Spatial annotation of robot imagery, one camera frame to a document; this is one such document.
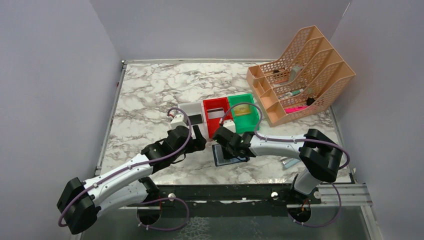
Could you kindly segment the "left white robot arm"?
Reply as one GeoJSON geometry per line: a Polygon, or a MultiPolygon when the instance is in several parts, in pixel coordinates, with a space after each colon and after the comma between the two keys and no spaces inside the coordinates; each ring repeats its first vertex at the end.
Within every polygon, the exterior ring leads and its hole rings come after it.
{"type": "Polygon", "coordinates": [[[197,125],[177,126],[167,131],[167,137],[147,145],[128,162],[97,177],[69,180],[56,204],[60,212],[59,227],[67,227],[71,234],[90,228],[107,210],[130,205],[130,195],[145,200],[149,191],[144,185],[133,183],[169,167],[181,155],[206,148],[207,140],[197,125]]]}

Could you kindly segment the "navy blue card holder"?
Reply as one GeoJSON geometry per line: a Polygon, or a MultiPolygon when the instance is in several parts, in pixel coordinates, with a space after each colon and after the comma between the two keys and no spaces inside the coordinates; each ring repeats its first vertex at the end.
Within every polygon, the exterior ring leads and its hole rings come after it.
{"type": "Polygon", "coordinates": [[[222,148],[219,144],[212,145],[212,153],[214,164],[216,167],[232,165],[237,163],[246,163],[250,160],[249,157],[240,157],[231,155],[228,151],[222,148]]]}

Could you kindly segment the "peach desk organizer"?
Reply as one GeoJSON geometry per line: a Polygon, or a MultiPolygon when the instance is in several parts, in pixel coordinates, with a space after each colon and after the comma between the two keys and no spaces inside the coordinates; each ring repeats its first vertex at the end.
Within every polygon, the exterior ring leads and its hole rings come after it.
{"type": "Polygon", "coordinates": [[[292,122],[326,111],[355,77],[355,72],[317,26],[301,28],[277,60],[248,68],[246,80],[270,127],[292,122]],[[302,65],[302,71],[289,82],[290,70],[302,65]],[[279,96],[304,89],[287,99],[279,96]],[[287,114],[285,108],[308,108],[287,114]]]}

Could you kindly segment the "red plastic bin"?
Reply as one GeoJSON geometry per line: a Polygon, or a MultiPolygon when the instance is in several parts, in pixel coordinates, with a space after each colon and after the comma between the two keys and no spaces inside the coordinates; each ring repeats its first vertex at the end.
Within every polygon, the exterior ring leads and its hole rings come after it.
{"type": "Polygon", "coordinates": [[[211,139],[219,127],[220,119],[230,108],[229,100],[227,97],[208,98],[202,101],[201,107],[206,137],[211,139]]]}

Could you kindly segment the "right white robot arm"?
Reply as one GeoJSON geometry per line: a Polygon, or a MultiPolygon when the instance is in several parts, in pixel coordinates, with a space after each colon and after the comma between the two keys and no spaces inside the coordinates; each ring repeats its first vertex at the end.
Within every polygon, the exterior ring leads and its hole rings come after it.
{"type": "Polygon", "coordinates": [[[314,128],[304,135],[269,136],[254,131],[238,135],[220,126],[212,138],[233,157],[277,156],[300,160],[305,170],[293,181],[292,190],[304,196],[323,182],[336,181],[343,155],[337,144],[314,128]]]}

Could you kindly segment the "green plastic bin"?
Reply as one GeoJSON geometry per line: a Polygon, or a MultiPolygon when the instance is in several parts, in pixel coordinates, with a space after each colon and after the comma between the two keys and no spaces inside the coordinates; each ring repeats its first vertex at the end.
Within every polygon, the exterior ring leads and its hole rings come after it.
{"type": "MultiPolygon", "coordinates": [[[[254,104],[254,98],[251,93],[238,94],[238,95],[229,95],[228,97],[229,106],[232,107],[239,103],[251,103],[254,104]]],[[[260,114],[258,110],[250,106],[251,114],[243,116],[234,116],[232,109],[233,121],[235,123],[235,129],[237,134],[243,134],[244,132],[253,132],[255,127],[260,119],[260,114]]]]}

